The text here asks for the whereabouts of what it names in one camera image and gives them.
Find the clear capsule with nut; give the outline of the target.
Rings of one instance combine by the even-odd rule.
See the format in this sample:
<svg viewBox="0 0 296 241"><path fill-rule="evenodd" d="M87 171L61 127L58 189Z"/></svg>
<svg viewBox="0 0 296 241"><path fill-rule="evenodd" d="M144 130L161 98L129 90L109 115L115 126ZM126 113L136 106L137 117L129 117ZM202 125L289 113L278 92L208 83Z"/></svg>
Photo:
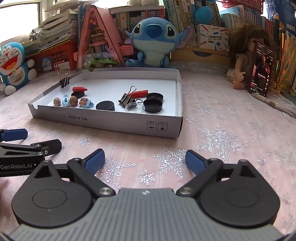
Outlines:
<svg viewBox="0 0 296 241"><path fill-rule="evenodd" d="M78 98L76 96L71 96L69 99L69 104L71 107L76 107L78 105Z"/></svg>

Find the long red crayon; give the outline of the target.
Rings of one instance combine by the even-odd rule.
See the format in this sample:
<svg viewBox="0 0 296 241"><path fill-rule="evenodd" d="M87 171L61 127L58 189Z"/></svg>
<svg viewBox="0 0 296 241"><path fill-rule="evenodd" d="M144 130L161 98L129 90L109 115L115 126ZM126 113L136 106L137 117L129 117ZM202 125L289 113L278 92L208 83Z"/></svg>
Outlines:
<svg viewBox="0 0 296 241"><path fill-rule="evenodd" d="M72 88L73 92L86 92L88 89L82 86L74 86Z"/></svg>

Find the black round lid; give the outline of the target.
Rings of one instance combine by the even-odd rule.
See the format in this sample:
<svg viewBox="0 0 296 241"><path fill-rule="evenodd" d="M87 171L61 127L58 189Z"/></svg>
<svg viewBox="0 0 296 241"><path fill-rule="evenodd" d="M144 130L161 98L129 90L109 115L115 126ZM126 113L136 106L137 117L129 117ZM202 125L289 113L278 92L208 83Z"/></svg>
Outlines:
<svg viewBox="0 0 296 241"><path fill-rule="evenodd" d="M114 102L109 100L101 101L96 105L96 110L115 111Z"/></svg>
<svg viewBox="0 0 296 241"><path fill-rule="evenodd" d="M164 96L162 94L160 94L160 93L157 93L157 92L150 92L146 96L146 99L157 99L159 101L163 101Z"/></svg>

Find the black binder clip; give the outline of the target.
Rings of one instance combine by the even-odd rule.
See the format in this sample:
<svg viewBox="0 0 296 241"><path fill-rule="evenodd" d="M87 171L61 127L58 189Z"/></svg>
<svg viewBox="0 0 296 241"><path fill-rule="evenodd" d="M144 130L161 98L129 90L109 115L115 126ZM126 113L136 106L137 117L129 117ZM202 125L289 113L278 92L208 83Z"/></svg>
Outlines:
<svg viewBox="0 0 296 241"><path fill-rule="evenodd" d="M128 93L124 93L121 99L118 101L119 104L125 108L130 103L135 103L135 99L132 98L132 94L137 90L136 86L131 86Z"/></svg>

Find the black round jar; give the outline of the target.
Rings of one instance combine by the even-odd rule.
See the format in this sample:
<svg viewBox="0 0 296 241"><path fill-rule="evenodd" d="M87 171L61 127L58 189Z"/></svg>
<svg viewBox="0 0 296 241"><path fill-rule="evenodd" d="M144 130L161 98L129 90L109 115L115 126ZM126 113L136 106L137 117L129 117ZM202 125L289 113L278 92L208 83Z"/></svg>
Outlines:
<svg viewBox="0 0 296 241"><path fill-rule="evenodd" d="M163 102L154 98L144 100L143 105L148 113L159 113L163 108Z"/></svg>

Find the short red crayon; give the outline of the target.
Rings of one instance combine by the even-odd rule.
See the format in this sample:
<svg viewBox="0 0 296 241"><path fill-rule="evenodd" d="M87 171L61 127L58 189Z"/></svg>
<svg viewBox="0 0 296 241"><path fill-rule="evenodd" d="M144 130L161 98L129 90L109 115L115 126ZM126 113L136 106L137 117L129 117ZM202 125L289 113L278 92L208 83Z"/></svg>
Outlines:
<svg viewBox="0 0 296 241"><path fill-rule="evenodd" d="M139 91L133 91L129 94L131 98L137 99L137 98L144 98L148 95L148 90L139 90Z"/></svg>

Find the Doraemon plush toy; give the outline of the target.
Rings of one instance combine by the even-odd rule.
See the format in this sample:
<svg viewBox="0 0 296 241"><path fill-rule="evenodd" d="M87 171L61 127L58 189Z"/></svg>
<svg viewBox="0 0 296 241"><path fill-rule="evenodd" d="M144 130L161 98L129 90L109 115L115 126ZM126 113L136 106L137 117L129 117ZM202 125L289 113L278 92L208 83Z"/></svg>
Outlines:
<svg viewBox="0 0 296 241"><path fill-rule="evenodd" d="M9 96L37 76L34 60L25 62L22 44L11 42L1 48L1 92Z"/></svg>

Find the binder clip on box edge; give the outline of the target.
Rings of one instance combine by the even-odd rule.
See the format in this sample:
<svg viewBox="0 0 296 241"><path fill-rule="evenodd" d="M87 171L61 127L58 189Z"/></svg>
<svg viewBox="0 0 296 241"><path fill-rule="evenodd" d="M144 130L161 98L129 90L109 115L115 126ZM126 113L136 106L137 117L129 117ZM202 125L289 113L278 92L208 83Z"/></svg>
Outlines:
<svg viewBox="0 0 296 241"><path fill-rule="evenodd" d="M61 84L61 88L66 87L70 83L69 72L67 72L65 76L63 76L61 72L58 72L57 75L60 78L59 82Z"/></svg>

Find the red plastic crate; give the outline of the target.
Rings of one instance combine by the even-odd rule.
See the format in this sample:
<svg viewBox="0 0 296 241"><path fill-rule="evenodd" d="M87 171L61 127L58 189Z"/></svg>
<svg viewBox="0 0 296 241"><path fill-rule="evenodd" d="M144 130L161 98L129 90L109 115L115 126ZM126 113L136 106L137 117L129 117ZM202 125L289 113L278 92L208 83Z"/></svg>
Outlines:
<svg viewBox="0 0 296 241"><path fill-rule="evenodd" d="M34 60L37 75L63 70L76 70L74 53L78 51L76 40L68 40L41 52L26 56L25 61Z"/></svg>

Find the smartphone with lit screen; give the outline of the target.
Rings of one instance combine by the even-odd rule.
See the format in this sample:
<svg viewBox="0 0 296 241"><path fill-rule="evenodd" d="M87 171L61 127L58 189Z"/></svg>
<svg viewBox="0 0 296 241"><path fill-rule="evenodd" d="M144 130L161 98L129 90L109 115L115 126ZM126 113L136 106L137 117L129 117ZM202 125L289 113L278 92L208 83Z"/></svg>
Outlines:
<svg viewBox="0 0 296 241"><path fill-rule="evenodd" d="M250 93L267 96L273 67L274 52L265 44L256 42L248 77L247 88Z"/></svg>

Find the pink triangular dollhouse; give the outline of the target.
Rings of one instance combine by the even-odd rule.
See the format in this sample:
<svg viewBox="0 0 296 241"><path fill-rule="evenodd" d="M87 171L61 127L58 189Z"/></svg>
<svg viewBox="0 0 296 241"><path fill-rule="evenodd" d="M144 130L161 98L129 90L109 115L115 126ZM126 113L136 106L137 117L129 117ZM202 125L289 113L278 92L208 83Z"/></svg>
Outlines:
<svg viewBox="0 0 296 241"><path fill-rule="evenodd" d="M123 44L109 10L86 9L77 52L77 70L124 67Z"/></svg>

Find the white colourful cardboard box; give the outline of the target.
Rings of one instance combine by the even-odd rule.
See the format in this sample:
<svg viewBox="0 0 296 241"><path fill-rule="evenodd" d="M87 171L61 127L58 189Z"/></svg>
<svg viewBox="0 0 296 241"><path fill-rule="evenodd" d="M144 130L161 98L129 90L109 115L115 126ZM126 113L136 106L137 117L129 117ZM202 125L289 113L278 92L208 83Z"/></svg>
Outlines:
<svg viewBox="0 0 296 241"><path fill-rule="evenodd" d="M197 25L197 46L202 49L229 52L229 30L212 25Z"/></svg>

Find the blue ball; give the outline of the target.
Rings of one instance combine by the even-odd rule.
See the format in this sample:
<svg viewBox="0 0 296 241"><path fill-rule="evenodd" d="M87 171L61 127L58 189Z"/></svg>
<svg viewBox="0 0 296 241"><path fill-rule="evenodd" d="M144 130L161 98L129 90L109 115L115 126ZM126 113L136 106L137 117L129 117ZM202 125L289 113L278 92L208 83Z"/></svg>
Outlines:
<svg viewBox="0 0 296 241"><path fill-rule="evenodd" d="M196 10L195 19L197 24L209 25L213 20L213 11L210 6L202 6Z"/></svg>

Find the red basket on shelf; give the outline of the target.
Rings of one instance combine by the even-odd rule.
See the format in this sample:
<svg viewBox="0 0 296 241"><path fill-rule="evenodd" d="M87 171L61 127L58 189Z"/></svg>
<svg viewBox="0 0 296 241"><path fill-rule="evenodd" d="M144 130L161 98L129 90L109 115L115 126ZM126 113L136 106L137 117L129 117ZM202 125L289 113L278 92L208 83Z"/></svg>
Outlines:
<svg viewBox="0 0 296 241"><path fill-rule="evenodd" d="M243 5L252 10L258 11L261 14L263 13L263 3L262 0L222 0L222 5L225 8L229 8L236 5Z"/></svg>

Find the white plush toy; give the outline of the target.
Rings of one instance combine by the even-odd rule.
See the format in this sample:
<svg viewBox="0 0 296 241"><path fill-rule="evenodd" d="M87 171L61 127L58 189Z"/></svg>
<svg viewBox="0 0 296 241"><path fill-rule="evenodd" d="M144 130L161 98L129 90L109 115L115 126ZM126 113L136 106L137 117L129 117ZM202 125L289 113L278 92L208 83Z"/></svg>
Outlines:
<svg viewBox="0 0 296 241"><path fill-rule="evenodd" d="M159 6L159 0L129 0L127 3L131 7L136 7L136 6Z"/></svg>

